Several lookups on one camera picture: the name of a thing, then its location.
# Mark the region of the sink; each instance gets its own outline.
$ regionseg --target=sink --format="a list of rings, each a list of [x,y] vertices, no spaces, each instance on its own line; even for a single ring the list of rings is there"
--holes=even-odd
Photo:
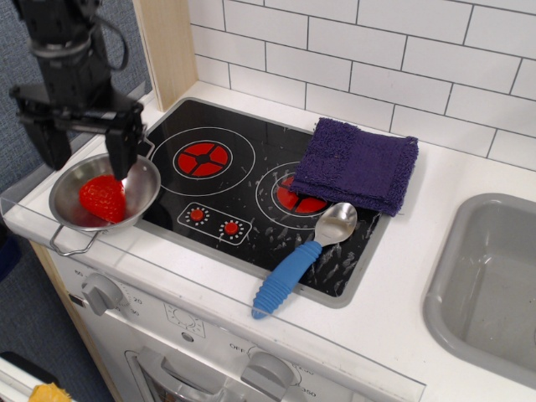
[[[468,199],[424,314],[448,352],[536,389],[536,203],[495,193]]]

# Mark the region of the tile backsplash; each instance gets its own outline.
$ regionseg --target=tile backsplash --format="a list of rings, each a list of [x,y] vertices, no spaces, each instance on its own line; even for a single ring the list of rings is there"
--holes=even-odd
[[[534,0],[189,0],[199,79],[536,170]]]

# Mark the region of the spoon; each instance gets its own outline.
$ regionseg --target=spoon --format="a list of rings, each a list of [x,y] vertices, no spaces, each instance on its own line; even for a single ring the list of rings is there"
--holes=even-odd
[[[351,204],[340,203],[326,209],[315,226],[314,240],[297,247],[265,279],[253,301],[253,318],[258,320],[273,313],[317,260],[322,247],[346,240],[357,222],[358,213]]]

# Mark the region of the stovetop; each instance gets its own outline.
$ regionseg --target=stovetop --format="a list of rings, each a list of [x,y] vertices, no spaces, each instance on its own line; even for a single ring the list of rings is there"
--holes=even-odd
[[[315,223],[331,205],[289,190],[310,133],[186,100],[148,138],[156,145],[151,159],[162,188],[144,219],[259,277],[312,240]],[[352,236],[324,248],[298,291],[337,305],[357,288],[384,219],[358,209]]]

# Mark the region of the silver saucepan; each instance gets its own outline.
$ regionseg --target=silver saucepan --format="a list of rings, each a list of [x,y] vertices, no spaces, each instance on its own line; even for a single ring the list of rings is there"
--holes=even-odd
[[[106,153],[78,162],[63,173],[52,187],[49,207],[60,225],[50,240],[50,246],[59,255],[83,254],[90,249],[100,233],[134,225],[151,206],[160,189],[160,173],[157,167],[146,157],[138,156],[137,162],[132,165],[126,178],[122,180],[126,196],[125,218],[118,224],[113,224],[88,212],[79,201],[78,192],[82,186],[88,180],[103,174],[113,174]],[[83,232],[95,232],[95,234],[83,250],[63,252],[54,241],[65,226]]]

